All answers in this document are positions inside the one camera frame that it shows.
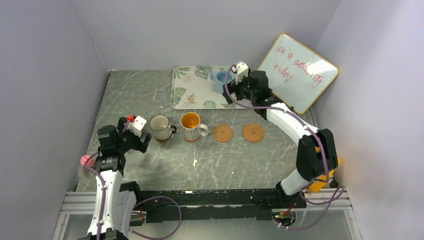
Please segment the light blue mug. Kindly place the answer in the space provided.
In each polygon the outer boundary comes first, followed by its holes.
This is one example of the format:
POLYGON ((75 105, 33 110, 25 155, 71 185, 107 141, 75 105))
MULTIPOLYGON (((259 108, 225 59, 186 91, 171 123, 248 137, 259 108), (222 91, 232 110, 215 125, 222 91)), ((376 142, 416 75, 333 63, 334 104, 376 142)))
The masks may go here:
POLYGON ((213 86, 214 86, 214 91, 222 94, 224 92, 224 88, 223 85, 226 81, 226 76, 227 76, 227 71, 226 70, 221 70, 218 72, 212 71, 210 73, 210 79, 213 81, 213 86))

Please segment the white mug black rim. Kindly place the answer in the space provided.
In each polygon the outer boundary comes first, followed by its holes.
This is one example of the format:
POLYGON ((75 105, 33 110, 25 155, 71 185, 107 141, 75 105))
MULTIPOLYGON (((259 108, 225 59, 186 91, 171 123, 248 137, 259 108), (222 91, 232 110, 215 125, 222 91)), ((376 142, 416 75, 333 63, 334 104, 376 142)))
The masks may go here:
POLYGON ((164 114, 154 115, 149 121, 149 127, 152 135, 159 139, 166 139, 177 132, 176 126, 172 125, 170 119, 164 114))

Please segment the smooth wooden coaster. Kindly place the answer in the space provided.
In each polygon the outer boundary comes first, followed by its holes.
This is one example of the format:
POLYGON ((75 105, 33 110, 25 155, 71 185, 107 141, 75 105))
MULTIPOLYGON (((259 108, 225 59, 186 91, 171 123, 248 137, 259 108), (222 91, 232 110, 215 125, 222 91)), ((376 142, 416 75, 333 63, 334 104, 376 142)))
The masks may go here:
POLYGON ((158 138, 158 137, 156 137, 155 135, 153 136, 154 137, 154 139, 156 140, 156 141, 158 141, 158 142, 166 142, 166 141, 168 141, 169 139, 171 139, 171 137, 172 137, 172 134, 170 134, 169 136, 168 136, 168 138, 165 138, 165 139, 160 139, 160 138, 158 138))

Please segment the yellow-inside patterned mug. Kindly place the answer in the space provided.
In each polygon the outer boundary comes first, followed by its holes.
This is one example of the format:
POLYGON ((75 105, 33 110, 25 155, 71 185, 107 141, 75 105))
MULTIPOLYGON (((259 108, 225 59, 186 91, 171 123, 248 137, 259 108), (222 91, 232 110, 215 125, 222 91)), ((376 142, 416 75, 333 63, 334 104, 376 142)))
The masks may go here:
POLYGON ((180 118, 180 124, 183 128, 183 139, 189 143, 196 142, 210 133, 209 127, 201 123, 200 116, 195 112, 184 113, 180 118))

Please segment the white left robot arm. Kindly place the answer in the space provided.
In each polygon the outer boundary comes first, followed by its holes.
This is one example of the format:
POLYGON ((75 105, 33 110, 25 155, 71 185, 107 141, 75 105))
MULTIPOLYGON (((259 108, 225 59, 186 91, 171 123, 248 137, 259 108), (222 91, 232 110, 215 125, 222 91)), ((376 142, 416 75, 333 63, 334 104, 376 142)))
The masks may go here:
POLYGON ((97 130, 99 147, 89 171, 96 175, 96 199, 86 240, 126 240, 133 210, 142 206, 143 196, 135 182, 123 183, 125 153, 145 153, 152 138, 144 131, 147 120, 129 115, 117 126, 105 125, 97 130))

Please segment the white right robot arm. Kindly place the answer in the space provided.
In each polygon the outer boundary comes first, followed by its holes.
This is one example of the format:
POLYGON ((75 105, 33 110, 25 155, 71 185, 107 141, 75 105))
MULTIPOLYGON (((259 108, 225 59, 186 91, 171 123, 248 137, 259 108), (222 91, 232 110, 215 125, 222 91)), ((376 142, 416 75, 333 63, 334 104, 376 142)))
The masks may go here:
POLYGON ((222 88, 228 104, 247 108, 241 100, 250 101, 250 109, 279 127, 297 145, 295 170, 275 186, 274 199, 278 206, 286 208, 296 194, 313 184, 329 181, 330 172, 339 164, 332 132, 318 129, 296 115, 269 88, 265 71, 229 69, 222 88))

